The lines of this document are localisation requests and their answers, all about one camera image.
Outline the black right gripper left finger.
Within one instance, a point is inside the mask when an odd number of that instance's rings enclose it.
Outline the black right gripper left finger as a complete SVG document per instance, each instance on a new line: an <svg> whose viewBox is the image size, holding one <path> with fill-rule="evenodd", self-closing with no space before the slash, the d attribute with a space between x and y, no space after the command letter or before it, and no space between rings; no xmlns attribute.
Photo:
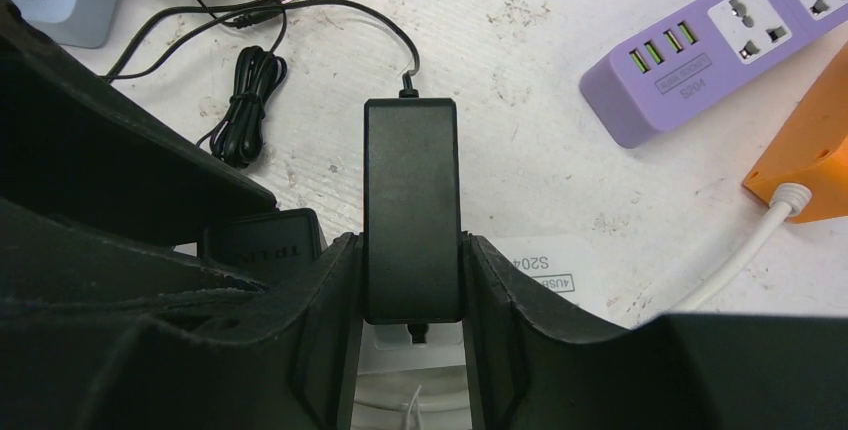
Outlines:
<svg viewBox="0 0 848 430"><path fill-rule="evenodd" d="M274 286L1 205L5 429L347 429L359 239Z"/></svg>

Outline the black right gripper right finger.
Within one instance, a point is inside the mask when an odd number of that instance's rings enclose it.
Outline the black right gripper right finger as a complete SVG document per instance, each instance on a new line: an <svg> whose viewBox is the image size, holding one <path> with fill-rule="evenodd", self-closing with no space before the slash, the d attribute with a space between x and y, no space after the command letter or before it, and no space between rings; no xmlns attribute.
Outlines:
<svg viewBox="0 0 848 430"><path fill-rule="evenodd" d="M633 330L463 241L476 429L843 429L847 323L663 314Z"/></svg>

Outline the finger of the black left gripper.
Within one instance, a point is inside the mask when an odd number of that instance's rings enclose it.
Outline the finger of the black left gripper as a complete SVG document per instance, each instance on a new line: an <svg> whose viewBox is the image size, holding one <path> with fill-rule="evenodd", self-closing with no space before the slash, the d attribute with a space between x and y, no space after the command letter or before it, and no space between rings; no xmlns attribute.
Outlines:
<svg viewBox="0 0 848 430"><path fill-rule="evenodd" d="M1 1L1 195L154 245L276 206L27 23L11 0Z"/></svg>

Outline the purple USB power strip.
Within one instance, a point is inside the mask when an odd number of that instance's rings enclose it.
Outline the purple USB power strip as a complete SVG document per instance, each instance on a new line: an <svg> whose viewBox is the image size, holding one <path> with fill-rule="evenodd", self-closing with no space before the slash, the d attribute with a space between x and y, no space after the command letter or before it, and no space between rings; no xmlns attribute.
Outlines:
<svg viewBox="0 0 848 430"><path fill-rule="evenodd" d="M615 142L674 130L847 19L847 0L695 0L616 45L579 89Z"/></svg>

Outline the orange power strip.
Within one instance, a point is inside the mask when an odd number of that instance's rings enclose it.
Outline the orange power strip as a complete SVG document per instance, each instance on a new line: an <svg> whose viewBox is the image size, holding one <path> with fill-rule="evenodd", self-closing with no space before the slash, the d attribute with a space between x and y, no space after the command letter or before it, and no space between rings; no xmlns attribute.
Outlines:
<svg viewBox="0 0 848 430"><path fill-rule="evenodd" d="M792 222L847 215L846 47L811 85L743 181L764 202L784 183L800 184L812 192Z"/></svg>

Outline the black power adapter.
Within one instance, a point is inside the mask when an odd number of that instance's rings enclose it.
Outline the black power adapter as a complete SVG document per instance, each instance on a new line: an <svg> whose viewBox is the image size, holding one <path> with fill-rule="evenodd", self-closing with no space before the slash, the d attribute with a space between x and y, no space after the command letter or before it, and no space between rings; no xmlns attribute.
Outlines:
<svg viewBox="0 0 848 430"><path fill-rule="evenodd" d="M364 106L363 264L368 322L461 320L457 107L420 97L410 74Z"/></svg>

